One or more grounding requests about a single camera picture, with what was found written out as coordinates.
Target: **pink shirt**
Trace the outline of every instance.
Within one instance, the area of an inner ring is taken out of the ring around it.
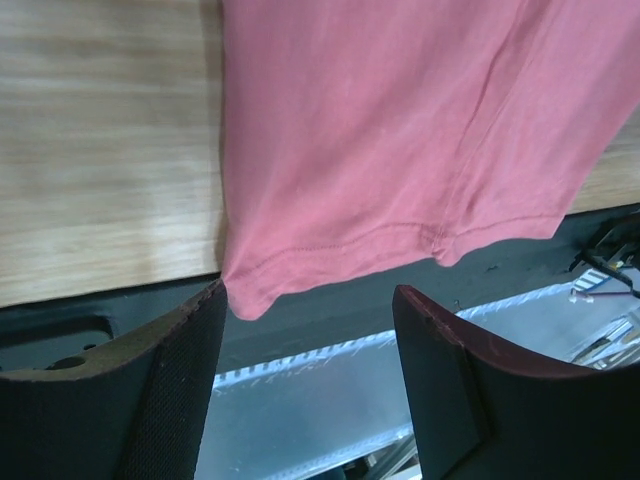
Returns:
[[[246,319],[552,236],[640,99],[638,0],[227,0],[224,20],[222,275]]]

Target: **wooden surface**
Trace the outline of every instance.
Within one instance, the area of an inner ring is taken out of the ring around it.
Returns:
[[[0,306],[218,270],[214,0],[0,0]],[[640,202],[640,117],[573,211]]]

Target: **pink cloth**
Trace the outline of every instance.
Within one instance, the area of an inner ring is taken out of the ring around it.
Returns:
[[[284,293],[549,238],[640,99],[640,1],[227,0],[223,279]]]

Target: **wood grain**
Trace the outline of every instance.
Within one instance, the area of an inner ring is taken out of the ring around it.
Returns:
[[[0,306],[218,270],[215,0],[0,0]],[[640,202],[640,116],[575,202]]]

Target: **light wood tabletop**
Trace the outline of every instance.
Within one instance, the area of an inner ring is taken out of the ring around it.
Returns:
[[[0,306],[217,271],[216,1],[0,0]],[[640,116],[573,211],[640,202]]]

